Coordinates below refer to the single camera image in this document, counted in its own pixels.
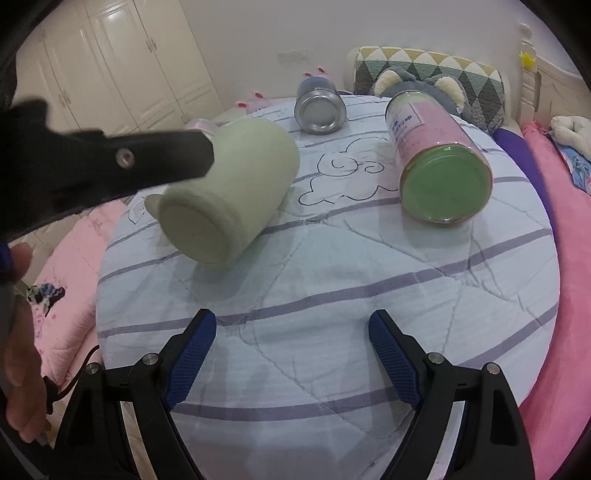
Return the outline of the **left human hand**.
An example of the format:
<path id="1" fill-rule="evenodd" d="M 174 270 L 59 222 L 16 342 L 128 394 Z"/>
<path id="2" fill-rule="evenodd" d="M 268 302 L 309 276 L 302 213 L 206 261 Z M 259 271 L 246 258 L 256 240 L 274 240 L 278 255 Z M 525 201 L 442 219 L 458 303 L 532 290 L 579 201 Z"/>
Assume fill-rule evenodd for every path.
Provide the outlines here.
<path id="1" fill-rule="evenodd" d="M 24 442 L 31 443 L 44 430 L 47 393 L 41 376 L 41 359 L 34 345 L 31 308 L 14 289 L 10 293 L 12 325 L 1 347 L 1 366 L 11 385 L 6 419 Z"/>

